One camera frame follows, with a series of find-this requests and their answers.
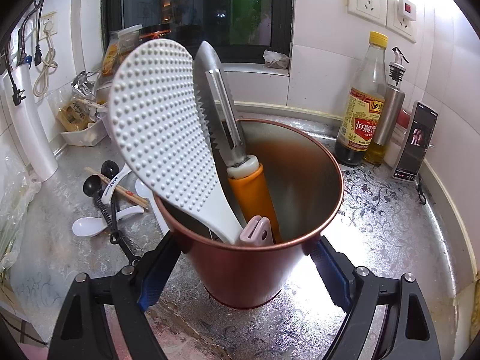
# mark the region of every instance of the orange handle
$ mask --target orange handle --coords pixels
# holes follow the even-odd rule
[[[268,192],[267,180],[263,173],[263,165],[260,164],[260,167],[247,177],[240,179],[229,178],[229,183],[245,220],[248,222],[255,215],[266,216],[270,220],[275,243],[282,242],[277,216],[275,215],[270,192]]]

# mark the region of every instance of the black cable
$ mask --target black cable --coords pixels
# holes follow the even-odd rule
[[[38,5],[38,20],[37,20],[37,45],[35,46],[35,57],[34,57],[34,63],[35,66],[38,66],[42,62],[42,52],[40,51],[40,21],[42,20],[42,8],[43,8],[43,2],[44,0],[40,0]]]
[[[22,324],[21,324],[21,327],[20,327],[20,343],[21,344],[25,344],[25,329],[26,329],[26,326],[27,326],[27,322],[22,320]]]
[[[28,337],[29,339],[35,341],[35,342],[38,342],[39,344],[42,344],[42,345],[45,345],[47,346],[47,343],[46,342],[43,342],[35,337],[32,337],[31,335],[25,333],[25,332],[22,332],[18,327],[15,327],[13,326],[10,322],[7,321],[7,319],[5,318],[5,316],[3,314],[0,314],[0,316],[2,317],[3,321],[8,325],[10,326],[13,330],[16,330],[17,332],[19,332],[20,334],[24,334],[25,337]]]
[[[20,105],[21,101],[25,98],[25,96],[22,96],[22,93],[25,91],[25,90],[19,90],[17,88],[17,86],[15,85],[15,81],[14,81],[14,78],[13,76],[11,75],[11,66],[10,66],[10,59],[8,57],[8,51],[10,49],[10,41],[8,40],[7,44],[5,45],[5,55],[4,55],[4,59],[5,59],[5,64],[6,64],[6,67],[7,67],[7,71],[8,71],[8,76],[10,77],[10,82],[11,82],[11,90],[13,91],[13,96],[11,97],[12,100],[13,100],[13,104],[15,104],[15,107],[17,107],[18,105]]]
[[[19,38],[20,38],[20,59],[17,60],[17,65],[21,65],[23,60],[25,59],[26,52],[25,52],[25,27],[27,25],[28,20],[40,9],[41,5],[43,4],[43,0],[40,0],[39,5],[34,2],[34,8],[30,11],[30,13],[23,19],[22,26],[20,27],[19,31]]]
[[[418,200],[420,200],[420,203],[423,205],[427,204],[427,198],[423,194],[422,177],[420,175],[418,175],[417,192],[418,192]]]

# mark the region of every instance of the window glass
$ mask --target window glass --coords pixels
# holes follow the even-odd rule
[[[123,27],[142,24],[143,36],[186,47],[270,46],[272,0],[122,0]]]

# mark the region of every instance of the chopsticks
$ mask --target chopsticks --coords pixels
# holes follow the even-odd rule
[[[90,168],[89,166],[87,166],[86,168],[84,168],[88,173],[92,174],[92,175],[98,175],[100,176],[102,182],[104,182],[105,184],[108,184],[110,182],[110,179],[108,177],[105,177],[103,174],[101,174],[100,172],[97,172],[95,169],[92,169]],[[144,199],[144,198],[141,198],[140,196],[138,196],[137,194],[133,193],[132,191],[129,191],[127,190],[126,188],[120,186],[120,185],[117,185],[115,187],[115,190],[122,196],[126,197],[128,200],[130,200],[131,202],[135,203],[135,204],[138,204],[140,206],[142,206],[143,208],[148,208],[149,204],[148,204],[148,200]]]

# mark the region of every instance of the electrical outlet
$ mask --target electrical outlet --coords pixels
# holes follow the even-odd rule
[[[387,21],[387,0],[348,0],[347,11],[381,26]]]
[[[416,43],[414,23],[398,15],[398,0],[387,0],[387,28]]]
[[[45,39],[47,35],[45,34],[44,28],[47,25],[52,26],[52,29],[50,30],[50,35],[54,35],[57,33],[57,23],[56,23],[56,13],[57,12],[50,12],[45,15],[42,15],[40,19],[40,40]]]

